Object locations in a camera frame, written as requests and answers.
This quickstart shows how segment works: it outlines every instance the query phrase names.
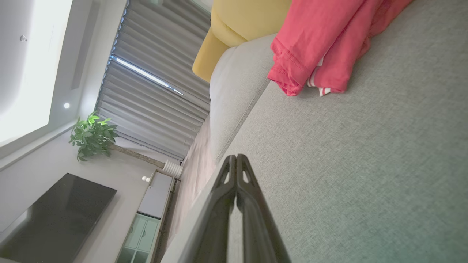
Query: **wall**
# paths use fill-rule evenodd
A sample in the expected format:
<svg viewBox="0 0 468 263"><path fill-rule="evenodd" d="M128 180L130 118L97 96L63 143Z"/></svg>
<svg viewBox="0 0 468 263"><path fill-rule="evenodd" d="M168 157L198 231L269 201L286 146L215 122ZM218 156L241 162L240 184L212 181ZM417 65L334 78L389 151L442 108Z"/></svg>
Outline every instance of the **wall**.
<svg viewBox="0 0 468 263"><path fill-rule="evenodd" d="M81 83L83 91L78 111L81 116L87 116L94 111L110 50L114 44L127 0L101 0L100 5L83 71Z"/></svg>
<svg viewBox="0 0 468 263"><path fill-rule="evenodd" d="M66 132L0 172L0 230L5 229L65 173L114 188L116 196L75 263L114 263L155 166L113 152L79 164Z"/></svg>

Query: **television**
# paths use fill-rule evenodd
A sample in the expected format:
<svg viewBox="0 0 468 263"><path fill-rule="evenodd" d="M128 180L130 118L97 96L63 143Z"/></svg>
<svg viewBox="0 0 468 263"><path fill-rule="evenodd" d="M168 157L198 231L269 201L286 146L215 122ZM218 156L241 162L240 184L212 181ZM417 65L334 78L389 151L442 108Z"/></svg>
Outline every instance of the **television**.
<svg viewBox="0 0 468 263"><path fill-rule="evenodd" d="M72 263L116 192L66 174L0 232L0 258Z"/></svg>

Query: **pink clothing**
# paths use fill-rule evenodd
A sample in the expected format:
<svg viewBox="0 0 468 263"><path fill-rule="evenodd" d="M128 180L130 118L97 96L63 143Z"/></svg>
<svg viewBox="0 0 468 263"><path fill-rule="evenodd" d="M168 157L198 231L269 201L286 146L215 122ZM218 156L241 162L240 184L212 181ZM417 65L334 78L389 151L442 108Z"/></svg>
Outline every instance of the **pink clothing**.
<svg viewBox="0 0 468 263"><path fill-rule="evenodd" d="M357 59L412 0L293 0L271 43L268 78L296 96L306 81L321 95L344 92Z"/></svg>

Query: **white cabinet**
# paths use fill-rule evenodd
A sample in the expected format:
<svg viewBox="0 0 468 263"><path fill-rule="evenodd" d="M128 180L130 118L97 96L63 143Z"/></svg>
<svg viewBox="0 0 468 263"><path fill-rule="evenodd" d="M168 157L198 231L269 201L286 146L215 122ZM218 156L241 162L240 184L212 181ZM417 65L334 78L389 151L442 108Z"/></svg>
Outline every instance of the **white cabinet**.
<svg viewBox="0 0 468 263"><path fill-rule="evenodd" d="M171 182L172 177L156 172L150 186L146 190L143 201L141 201L138 212L162 218Z"/></svg>
<svg viewBox="0 0 468 263"><path fill-rule="evenodd" d="M128 232L117 263L149 263L160 220L137 214Z"/></svg>

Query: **gray sofa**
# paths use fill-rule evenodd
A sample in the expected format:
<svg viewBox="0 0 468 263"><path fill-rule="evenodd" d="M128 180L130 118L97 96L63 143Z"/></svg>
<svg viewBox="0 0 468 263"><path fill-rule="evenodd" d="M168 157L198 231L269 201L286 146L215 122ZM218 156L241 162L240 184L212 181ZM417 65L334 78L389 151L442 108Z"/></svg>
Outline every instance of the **gray sofa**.
<svg viewBox="0 0 468 263"><path fill-rule="evenodd" d="M266 79L273 37L217 64L211 144L218 169L248 156L293 262L468 262L468 2L415 0L344 94L287 97ZM162 262L177 262L213 179ZM241 262L237 210L230 229Z"/></svg>

